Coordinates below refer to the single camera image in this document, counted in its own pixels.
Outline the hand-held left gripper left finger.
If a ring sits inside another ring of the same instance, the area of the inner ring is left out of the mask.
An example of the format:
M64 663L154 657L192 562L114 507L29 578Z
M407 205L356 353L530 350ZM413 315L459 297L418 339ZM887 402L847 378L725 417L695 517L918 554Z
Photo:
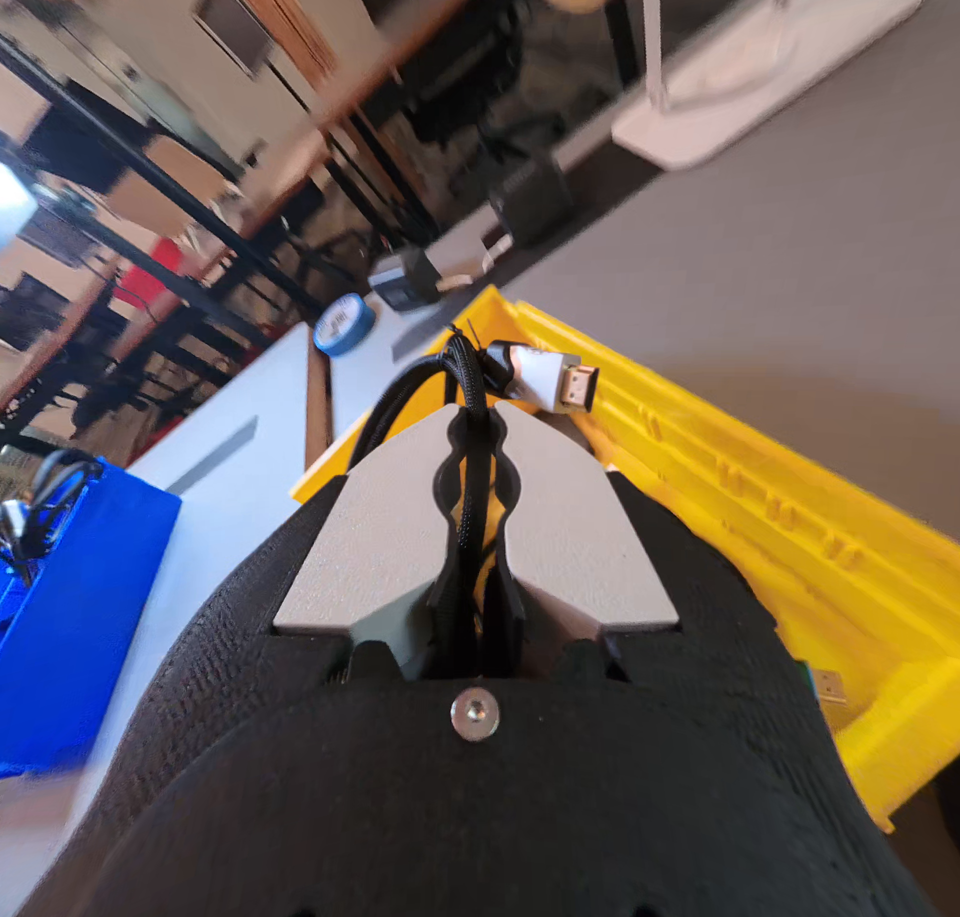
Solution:
M371 451L342 490L272 621L286 636L381 642L406 678L428 667L428 605L457 552L462 409L447 404Z

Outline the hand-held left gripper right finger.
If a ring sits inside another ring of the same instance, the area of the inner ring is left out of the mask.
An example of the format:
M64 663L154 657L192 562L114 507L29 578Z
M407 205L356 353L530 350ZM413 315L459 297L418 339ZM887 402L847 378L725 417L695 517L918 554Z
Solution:
M506 400L490 412L502 506L490 670L545 673L577 641L676 630L680 615L612 478L575 425Z

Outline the yellow plastic bin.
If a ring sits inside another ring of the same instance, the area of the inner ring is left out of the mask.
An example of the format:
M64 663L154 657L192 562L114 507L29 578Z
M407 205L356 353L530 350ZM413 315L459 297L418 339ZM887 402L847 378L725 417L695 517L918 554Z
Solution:
M846 775L873 822L892 815L958 757L958 543L849 484L678 385L526 302L481 292L380 403L304 474L305 504L385 441L446 405L441 396L475 326L493 462L480 467L493 517L474 544L474 581L491 586L503 509L496 496L500 401L553 427L573 425L627 510L641 492L746 580L785 648L813 677Z

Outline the blue tape roll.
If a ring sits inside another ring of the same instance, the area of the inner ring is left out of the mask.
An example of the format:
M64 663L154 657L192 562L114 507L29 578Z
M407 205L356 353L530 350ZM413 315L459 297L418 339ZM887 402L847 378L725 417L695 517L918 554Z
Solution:
M311 339L316 349L336 359L359 346L372 332L378 320L375 311L355 292L334 300L314 324Z

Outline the grey charger block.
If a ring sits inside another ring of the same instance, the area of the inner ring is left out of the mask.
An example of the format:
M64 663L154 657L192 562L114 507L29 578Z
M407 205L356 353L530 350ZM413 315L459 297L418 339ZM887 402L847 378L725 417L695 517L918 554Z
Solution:
M425 249L406 247L378 260L366 282L392 311L405 313L433 306L447 294L471 287L476 279L472 273L441 275Z

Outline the blue plastic bin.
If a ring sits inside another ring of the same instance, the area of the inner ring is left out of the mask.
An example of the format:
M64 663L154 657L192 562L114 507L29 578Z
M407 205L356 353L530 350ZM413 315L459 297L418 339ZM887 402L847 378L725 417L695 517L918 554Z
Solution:
M75 447L2 502L2 779L90 756L181 508Z

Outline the dark box device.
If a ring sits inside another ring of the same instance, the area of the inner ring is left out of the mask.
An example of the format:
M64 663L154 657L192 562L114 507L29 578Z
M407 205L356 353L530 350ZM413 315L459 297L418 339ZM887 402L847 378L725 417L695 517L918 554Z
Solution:
M512 246L524 250L548 239L575 211L565 172L547 153L533 155L501 180L488 203Z

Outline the black panel with white stand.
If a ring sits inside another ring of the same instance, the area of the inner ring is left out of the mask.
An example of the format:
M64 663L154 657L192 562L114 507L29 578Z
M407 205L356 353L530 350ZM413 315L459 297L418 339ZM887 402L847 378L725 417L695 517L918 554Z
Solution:
M905 22L923 0L761 0L665 68L662 0L642 0L644 90L611 140L662 171L713 158Z

